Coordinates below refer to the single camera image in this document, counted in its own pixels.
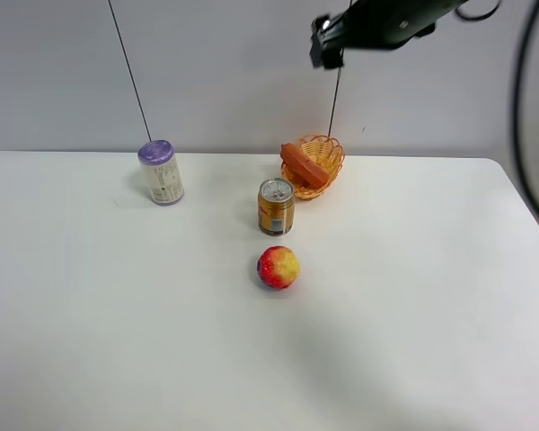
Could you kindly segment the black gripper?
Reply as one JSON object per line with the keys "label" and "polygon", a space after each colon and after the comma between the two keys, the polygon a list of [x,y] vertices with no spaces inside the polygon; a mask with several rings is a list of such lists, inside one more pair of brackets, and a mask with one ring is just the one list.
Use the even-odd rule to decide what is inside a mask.
{"label": "black gripper", "polygon": [[397,49],[433,31],[437,21],[462,1],[355,1],[337,15],[321,15],[312,23],[310,58],[314,69],[344,66],[343,48]]}

